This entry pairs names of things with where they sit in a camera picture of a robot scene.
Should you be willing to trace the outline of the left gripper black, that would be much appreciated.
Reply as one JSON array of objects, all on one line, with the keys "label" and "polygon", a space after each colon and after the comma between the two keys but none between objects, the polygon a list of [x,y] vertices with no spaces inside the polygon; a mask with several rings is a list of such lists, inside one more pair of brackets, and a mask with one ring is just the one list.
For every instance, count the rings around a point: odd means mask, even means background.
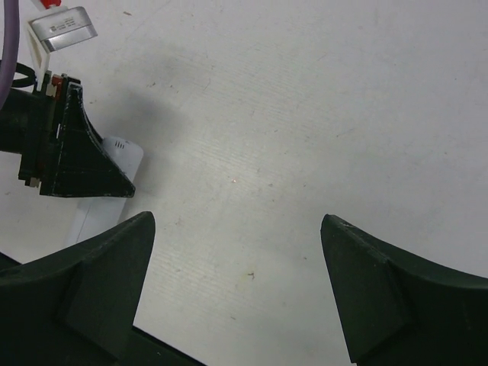
[{"label": "left gripper black", "polygon": [[[116,165],[85,113],[81,80],[47,72],[34,83],[18,178],[51,197],[95,197]],[[129,197],[135,186],[129,184]]]}]

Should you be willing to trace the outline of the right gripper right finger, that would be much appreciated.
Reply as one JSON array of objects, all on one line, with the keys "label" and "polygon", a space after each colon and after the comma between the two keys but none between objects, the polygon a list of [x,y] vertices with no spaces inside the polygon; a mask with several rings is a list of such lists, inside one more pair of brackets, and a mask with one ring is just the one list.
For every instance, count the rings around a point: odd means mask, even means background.
[{"label": "right gripper right finger", "polygon": [[355,365],[485,365],[487,280],[324,216],[323,255]]}]

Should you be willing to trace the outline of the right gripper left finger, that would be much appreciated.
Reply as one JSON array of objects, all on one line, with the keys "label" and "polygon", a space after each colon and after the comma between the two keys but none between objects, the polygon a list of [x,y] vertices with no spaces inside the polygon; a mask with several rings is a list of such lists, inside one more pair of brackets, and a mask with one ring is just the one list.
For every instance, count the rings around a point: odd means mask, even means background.
[{"label": "right gripper left finger", "polygon": [[1,363],[119,364],[155,234],[145,211],[32,262],[2,255]]}]

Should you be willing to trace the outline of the white remote control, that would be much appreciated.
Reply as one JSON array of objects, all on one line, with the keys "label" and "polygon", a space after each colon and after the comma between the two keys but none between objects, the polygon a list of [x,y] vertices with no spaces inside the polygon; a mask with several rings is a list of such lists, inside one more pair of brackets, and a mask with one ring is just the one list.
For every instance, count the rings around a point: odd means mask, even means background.
[{"label": "white remote control", "polygon": [[79,200],[65,245],[85,241],[117,225],[143,160],[143,149],[120,137],[108,136],[102,146],[116,165],[115,176],[100,182],[101,192]]}]

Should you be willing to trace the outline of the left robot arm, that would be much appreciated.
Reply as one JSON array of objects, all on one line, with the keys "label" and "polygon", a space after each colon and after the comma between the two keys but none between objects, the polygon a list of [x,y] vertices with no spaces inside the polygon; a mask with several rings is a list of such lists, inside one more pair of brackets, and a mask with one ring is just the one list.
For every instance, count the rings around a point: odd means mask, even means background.
[{"label": "left robot arm", "polygon": [[82,83],[47,72],[22,75],[1,109],[1,150],[21,155],[18,177],[51,197],[130,198],[135,186],[102,145],[85,113]]}]

